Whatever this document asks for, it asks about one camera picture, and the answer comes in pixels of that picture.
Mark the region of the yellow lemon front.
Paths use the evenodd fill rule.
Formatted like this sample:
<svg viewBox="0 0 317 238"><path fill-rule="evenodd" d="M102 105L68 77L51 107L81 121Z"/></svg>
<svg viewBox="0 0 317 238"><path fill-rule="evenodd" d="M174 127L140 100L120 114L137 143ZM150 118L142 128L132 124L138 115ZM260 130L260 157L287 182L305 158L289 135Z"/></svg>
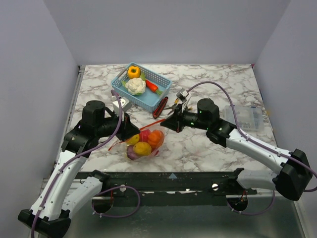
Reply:
<svg viewBox="0 0 317 238"><path fill-rule="evenodd" d="M139 134L136 134L136 135L133 135L128 140L126 140L126 144L127 145L135 145L136 143L139 142L139 140L140 140L140 136L139 136Z"/></svg>

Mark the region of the small orange fruit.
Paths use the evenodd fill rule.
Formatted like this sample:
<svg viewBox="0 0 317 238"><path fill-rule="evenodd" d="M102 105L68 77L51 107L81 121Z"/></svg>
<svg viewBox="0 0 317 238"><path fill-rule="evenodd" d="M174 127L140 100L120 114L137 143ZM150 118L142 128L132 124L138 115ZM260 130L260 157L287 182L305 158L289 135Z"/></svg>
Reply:
<svg viewBox="0 0 317 238"><path fill-rule="evenodd" d="M134 145L133 151L139 156L147 156L152 152L152 147L147 142L138 142Z"/></svg>

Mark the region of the purple onion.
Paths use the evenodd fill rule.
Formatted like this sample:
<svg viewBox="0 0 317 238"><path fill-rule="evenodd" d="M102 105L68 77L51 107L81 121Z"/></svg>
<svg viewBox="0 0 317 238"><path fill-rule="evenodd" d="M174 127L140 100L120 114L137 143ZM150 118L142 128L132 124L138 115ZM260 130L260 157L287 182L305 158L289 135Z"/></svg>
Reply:
<svg viewBox="0 0 317 238"><path fill-rule="evenodd" d="M133 145L129 145L127 147L126 155L130 160L139 159L140 156L133 151L133 147L134 147Z"/></svg>

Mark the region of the orange pumpkin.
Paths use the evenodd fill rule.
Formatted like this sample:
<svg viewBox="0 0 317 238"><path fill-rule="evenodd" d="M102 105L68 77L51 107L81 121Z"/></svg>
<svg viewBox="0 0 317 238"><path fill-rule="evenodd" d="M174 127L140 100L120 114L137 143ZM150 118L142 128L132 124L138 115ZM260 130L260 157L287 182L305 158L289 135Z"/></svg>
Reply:
<svg viewBox="0 0 317 238"><path fill-rule="evenodd" d="M161 147L163 142L164 142L164 133L160 130L153 130L148 135L148 143L153 149Z"/></svg>

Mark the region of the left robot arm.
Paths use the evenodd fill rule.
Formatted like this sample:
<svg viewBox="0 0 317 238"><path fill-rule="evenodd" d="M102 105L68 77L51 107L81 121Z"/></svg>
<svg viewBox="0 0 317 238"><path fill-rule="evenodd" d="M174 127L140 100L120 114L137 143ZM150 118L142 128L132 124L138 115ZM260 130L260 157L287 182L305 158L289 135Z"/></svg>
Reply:
<svg viewBox="0 0 317 238"><path fill-rule="evenodd" d="M69 189L90 154L114 137L123 141L139 132L131 123L128 101L118 99L110 110L102 101L86 103L82 117L63 140L59 159L39 198L29 209L21 210L18 220L31 229L31 236L62 238L71 219L95 195L111 193L110 176L91 172L72 193Z"/></svg>

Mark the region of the clear zip top bag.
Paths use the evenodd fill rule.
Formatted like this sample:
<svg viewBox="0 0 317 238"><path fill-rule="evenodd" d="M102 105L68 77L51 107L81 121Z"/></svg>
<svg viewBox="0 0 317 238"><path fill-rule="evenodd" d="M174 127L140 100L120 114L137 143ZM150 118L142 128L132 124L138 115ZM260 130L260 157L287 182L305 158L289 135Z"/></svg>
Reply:
<svg viewBox="0 0 317 238"><path fill-rule="evenodd" d="M125 141L117 140L108 150L122 152L131 161L157 156L165 140L165 129L160 125L163 121L160 119L142 127L138 134Z"/></svg>

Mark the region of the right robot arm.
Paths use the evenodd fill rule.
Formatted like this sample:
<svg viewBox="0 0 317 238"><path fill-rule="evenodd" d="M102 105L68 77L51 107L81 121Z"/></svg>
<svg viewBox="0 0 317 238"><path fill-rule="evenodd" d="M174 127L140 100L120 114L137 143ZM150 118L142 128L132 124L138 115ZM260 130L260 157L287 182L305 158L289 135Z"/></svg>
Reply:
<svg viewBox="0 0 317 238"><path fill-rule="evenodd" d="M277 191L289 200L297 201L304 193L313 173L306 154L274 147L258 140L236 125L220 118L219 108L211 99L197 103L197 113L179 104L161 126L181 132L185 127L206 131L206 137L224 148L241 152L268 167L269 171L243 169L228 181L228 189L239 194L246 188L263 188Z"/></svg>

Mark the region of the red bell pepper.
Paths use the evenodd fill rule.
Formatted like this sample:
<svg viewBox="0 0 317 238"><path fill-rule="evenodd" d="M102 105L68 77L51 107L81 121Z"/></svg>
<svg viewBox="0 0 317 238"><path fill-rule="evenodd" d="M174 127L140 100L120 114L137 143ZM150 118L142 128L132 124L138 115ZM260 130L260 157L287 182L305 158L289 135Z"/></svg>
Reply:
<svg viewBox="0 0 317 238"><path fill-rule="evenodd" d="M140 142L148 142L148 136L151 133L149 129L142 130L139 133L139 141Z"/></svg>

